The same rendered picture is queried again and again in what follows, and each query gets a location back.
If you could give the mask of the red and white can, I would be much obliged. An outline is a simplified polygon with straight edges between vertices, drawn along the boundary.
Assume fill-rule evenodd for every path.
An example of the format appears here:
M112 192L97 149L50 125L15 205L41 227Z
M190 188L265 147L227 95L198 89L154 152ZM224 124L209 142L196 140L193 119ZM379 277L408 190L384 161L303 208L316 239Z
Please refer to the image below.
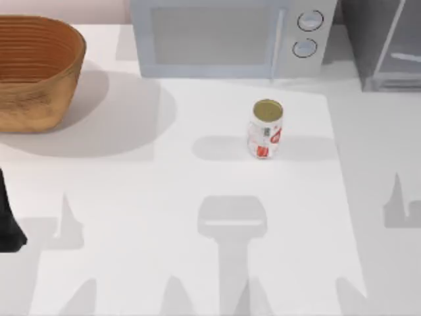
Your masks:
M271 99L257 101L247 129L247 146L258 159L269 159L276 153L283 125L284 109Z

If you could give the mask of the pale microwave oven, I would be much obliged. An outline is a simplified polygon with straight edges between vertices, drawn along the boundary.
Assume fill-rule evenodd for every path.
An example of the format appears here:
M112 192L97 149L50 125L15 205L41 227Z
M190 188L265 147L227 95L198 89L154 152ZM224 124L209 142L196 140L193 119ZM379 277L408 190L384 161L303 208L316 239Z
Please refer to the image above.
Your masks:
M130 0L149 78L307 78L318 74L337 0Z

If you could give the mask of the microwave oven door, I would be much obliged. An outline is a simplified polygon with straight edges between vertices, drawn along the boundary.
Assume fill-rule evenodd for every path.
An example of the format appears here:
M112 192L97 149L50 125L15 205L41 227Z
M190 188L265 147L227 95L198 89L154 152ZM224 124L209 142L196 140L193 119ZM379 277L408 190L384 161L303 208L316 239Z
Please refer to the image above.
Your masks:
M291 0L130 0L146 78L270 78Z

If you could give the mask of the round microwave knob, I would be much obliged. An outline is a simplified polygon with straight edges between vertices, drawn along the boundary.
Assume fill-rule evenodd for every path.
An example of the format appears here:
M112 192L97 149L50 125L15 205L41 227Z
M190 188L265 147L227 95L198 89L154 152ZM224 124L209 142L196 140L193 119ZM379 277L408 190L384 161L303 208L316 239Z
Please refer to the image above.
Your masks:
M318 44L310 38L297 41L292 47L293 54L300 59L306 59L313 56L318 49Z
M324 22L324 16L320 11L312 10L302 13L297 19L298 27L304 32L313 32Z

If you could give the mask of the brown wicker basket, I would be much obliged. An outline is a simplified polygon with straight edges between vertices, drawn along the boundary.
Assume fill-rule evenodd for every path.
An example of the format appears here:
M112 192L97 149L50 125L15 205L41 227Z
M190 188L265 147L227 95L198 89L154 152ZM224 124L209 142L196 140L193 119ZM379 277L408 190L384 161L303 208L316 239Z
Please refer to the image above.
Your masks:
M58 126L74 97L86 49L83 35L61 20L0 14L0 132Z

